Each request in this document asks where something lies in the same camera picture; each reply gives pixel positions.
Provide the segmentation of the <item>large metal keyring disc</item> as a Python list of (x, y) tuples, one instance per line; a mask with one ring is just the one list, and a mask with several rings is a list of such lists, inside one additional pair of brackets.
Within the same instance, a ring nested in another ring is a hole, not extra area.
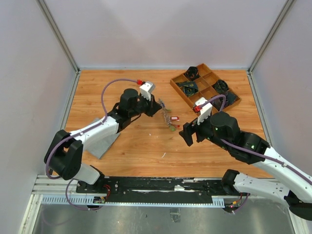
[(180, 124), (176, 123), (180, 121), (180, 118), (178, 116), (171, 115), (171, 110), (166, 107), (162, 99), (159, 98), (158, 103), (161, 106), (161, 110), (162, 110), (166, 125), (169, 127), (171, 131), (175, 131), (177, 128), (180, 127)]

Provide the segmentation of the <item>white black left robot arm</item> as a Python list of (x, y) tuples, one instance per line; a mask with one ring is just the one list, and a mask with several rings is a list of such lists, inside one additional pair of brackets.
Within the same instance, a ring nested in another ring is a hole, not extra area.
[(129, 126), (133, 117), (152, 117), (161, 109), (152, 94), (145, 97), (135, 89), (126, 89), (113, 109), (102, 119), (72, 132), (58, 131), (44, 158), (46, 170), (55, 171), (64, 180), (80, 180), (94, 193), (104, 188), (103, 174), (82, 163), (83, 152), (94, 143), (111, 137)]

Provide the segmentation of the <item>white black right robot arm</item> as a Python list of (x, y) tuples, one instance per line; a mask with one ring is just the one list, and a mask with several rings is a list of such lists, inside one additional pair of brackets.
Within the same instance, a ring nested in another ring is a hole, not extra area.
[(261, 181), (236, 170), (227, 170), (221, 180), (226, 195), (246, 193), (265, 197), (286, 205), (296, 216), (312, 219), (312, 177), (282, 157), (260, 136), (240, 130), (236, 118), (225, 112), (198, 118), (183, 125), (179, 135), (188, 146), (209, 140), (226, 150), (236, 160), (260, 168), (277, 181)]

